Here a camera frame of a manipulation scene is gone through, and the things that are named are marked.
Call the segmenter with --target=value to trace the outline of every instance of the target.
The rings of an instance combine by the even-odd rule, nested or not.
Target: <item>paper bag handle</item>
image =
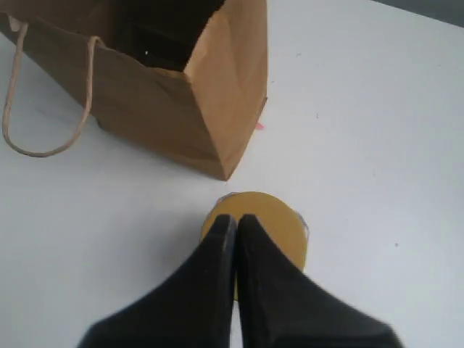
[[[71,139],[68,140],[66,143],[57,147],[54,150],[47,151],[47,152],[31,152],[28,150],[24,150],[19,146],[15,145],[11,138],[9,137],[9,119],[11,114],[12,102],[13,97],[15,96],[16,91],[16,84],[17,84],[17,76],[20,71],[20,63],[21,63],[21,55],[24,46],[24,38],[28,32],[27,23],[22,23],[20,27],[20,33],[17,38],[16,43],[16,52],[14,53],[14,61],[13,61],[13,68],[12,68],[12,75],[9,79],[9,86],[7,92],[7,100],[5,101],[4,111],[3,111],[3,118],[2,118],[2,130],[3,130],[3,137],[6,143],[14,149],[16,152],[20,154],[25,154],[26,156],[30,157],[50,157],[55,154],[59,154],[68,150],[75,142],[78,140],[80,132],[82,131],[86,121],[88,119],[88,115],[90,114],[90,110],[92,108],[92,96],[93,96],[93,81],[94,81],[94,56],[95,56],[95,47],[97,42],[102,42],[102,40],[98,36],[91,36],[88,40],[87,49],[88,49],[88,60],[87,60],[87,78],[86,78],[86,107],[84,109],[82,119],[80,120],[79,126],[75,130],[74,134],[72,135]]]

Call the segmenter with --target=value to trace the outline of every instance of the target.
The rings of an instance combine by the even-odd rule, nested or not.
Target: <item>white floor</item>
[[[75,347],[187,258],[218,197],[249,190],[302,213],[307,274],[330,292],[406,347],[462,346],[464,29],[367,0],[270,0],[269,16],[266,129],[228,183],[93,120],[51,159],[0,142],[0,347]],[[0,95],[12,55],[0,38]],[[80,107],[23,62],[12,136],[50,149]]]

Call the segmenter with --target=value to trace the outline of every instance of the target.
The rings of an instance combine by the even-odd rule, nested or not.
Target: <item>paper bag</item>
[[[13,42],[28,24],[20,50],[103,129],[231,176],[266,100],[266,0],[0,0],[0,12]]]

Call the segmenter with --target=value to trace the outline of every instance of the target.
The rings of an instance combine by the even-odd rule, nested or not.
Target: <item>yellow disc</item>
[[[256,215],[274,243],[295,266],[303,270],[307,252],[307,227],[301,217],[280,199],[260,192],[231,194],[223,198],[204,222],[202,239],[221,214],[232,215],[237,222],[245,214]]]

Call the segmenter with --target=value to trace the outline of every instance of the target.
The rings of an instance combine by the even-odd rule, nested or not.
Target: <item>yellow round object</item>
[[[307,252],[307,227],[301,217],[280,199],[261,192],[226,196],[216,204],[204,222],[202,239],[221,214],[232,215],[237,221],[245,214],[256,215],[274,243],[295,266],[303,270]]]

